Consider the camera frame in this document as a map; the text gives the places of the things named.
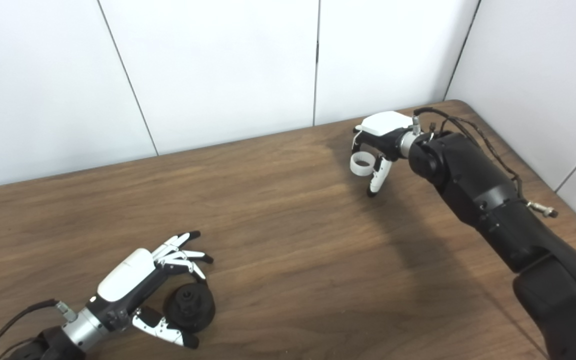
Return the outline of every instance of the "black arm segment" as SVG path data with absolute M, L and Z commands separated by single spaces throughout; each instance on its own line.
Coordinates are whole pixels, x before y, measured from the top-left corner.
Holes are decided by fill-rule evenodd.
M 419 136 L 409 164 L 518 274 L 515 296 L 550 358 L 576 360 L 576 250 L 535 216 L 512 180 L 464 135 Z

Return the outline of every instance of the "white ring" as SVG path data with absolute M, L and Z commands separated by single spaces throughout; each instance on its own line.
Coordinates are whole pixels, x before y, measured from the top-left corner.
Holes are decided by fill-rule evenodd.
M 350 171 L 357 176 L 368 176 L 373 173 L 375 161 L 375 157 L 370 152 L 355 152 L 350 157 Z M 368 163 L 368 165 L 360 165 L 358 162 Z

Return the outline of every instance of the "white robotic hand cover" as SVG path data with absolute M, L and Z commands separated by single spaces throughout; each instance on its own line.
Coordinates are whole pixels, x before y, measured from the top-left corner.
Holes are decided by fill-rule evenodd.
M 211 264 L 213 258 L 202 251 L 180 250 L 186 242 L 199 235 L 199 231 L 174 235 L 152 253 L 145 248 L 133 251 L 98 285 L 98 296 L 109 303 L 120 301 L 157 268 L 170 275 L 190 273 L 198 283 L 205 284 L 206 276 L 194 260 Z M 153 337 L 179 346 L 192 349 L 199 346 L 199 340 L 192 333 L 171 325 L 165 316 L 150 307 L 138 308 L 132 315 L 132 325 Z
M 363 119 L 355 129 L 367 132 L 377 137 L 386 135 L 395 129 L 407 128 L 412 125 L 412 118 L 397 111 L 377 112 Z

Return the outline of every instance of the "robot finger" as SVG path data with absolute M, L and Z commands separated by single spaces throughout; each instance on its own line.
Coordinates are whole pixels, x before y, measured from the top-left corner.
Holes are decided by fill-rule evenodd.
M 353 132 L 356 133 L 356 135 L 354 135 L 354 137 L 352 138 L 352 153 L 357 153 L 359 150 L 361 150 L 362 148 L 362 144 L 364 143 L 363 139 L 362 139 L 362 131 L 359 130 L 358 128 L 361 127 L 361 125 L 359 125 L 358 127 L 354 127 L 352 129 Z
M 185 243 L 190 240 L 197 239 L 201 236 L 199 231 L 190 231 L 183 234 L 178 234 L 170 237 L 163 244 L 161 244 L 156 250 L 152 252 L 152 257 L 154 260 L 158 261 L 163 256 L 170 254 L 173 251 L 178 251 L 179 248 L 184 246 Z
M 199 266 L 190 260 L 172 259 L 163 263 L 166 273 L 171 275 L 181 275 L 190 273 L 198 283 L 206 284 L 206 275 L 199 269 Z
M 203 251 L 182 250 L 182 252 L 187 256 L 188 260 L 192 260 L 194 262 L 197 260 L 208 264 L 215 262 L 215 260 L 210 255 L 206 255 L 206 253 Z
M 171 325 L 165 316 L 151 307 L 144 306 L 137 309 L 137 312 L 132 317 L 132 325 L 148 335 L 178 346 L 190 349 L 199 347 L 199 339 L 195 335 Z
M 165 264 L 170 260 L 191 260 L 191 261 L 201 261 L 206 262 L 208 264 L 212 264 L 214 259 L 209 255 L 206 255 L 205 252 L 202 251 L 190 251 L 190 250 L 179 250 L 169 253 L 164 257 L 160 257 L 157 262 L 160 264 Z

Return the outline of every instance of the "black robotic arm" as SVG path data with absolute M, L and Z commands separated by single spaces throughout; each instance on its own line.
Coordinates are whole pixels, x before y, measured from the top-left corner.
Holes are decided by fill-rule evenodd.
M 403 121 L 397 112 L 387 112 L 394 113 L 389 114 L 390 122 L 384 112 L 380 121 L 366 118 L 355 128 L 352 152 L 358 153 L 362 144 L 382 152 L 374 166 L 368 195 L 375 196 L 387 176 L 380 162 L 407 158 L 412 171 L 428 180 L 457 218 L 475 228 L 518 274 L 512 284 L 514 294 L 541 331 L 550 358 L 576 360 L 576 251 L 544 225 L 533 210 L 549 217 L 556 217 L 557 212 L 526 201 L 519 176 L 492 148 L 503 167 L 515 175 L 509 178 L 467 130 L 432 129 L 422 133 L 418 116 L 423 112 L 440 114 L 460 125 L 462 131 L 464 123 L 470 124 L 427 107 L 408 118 L 409 126 L 396 129 L 393 123 Z

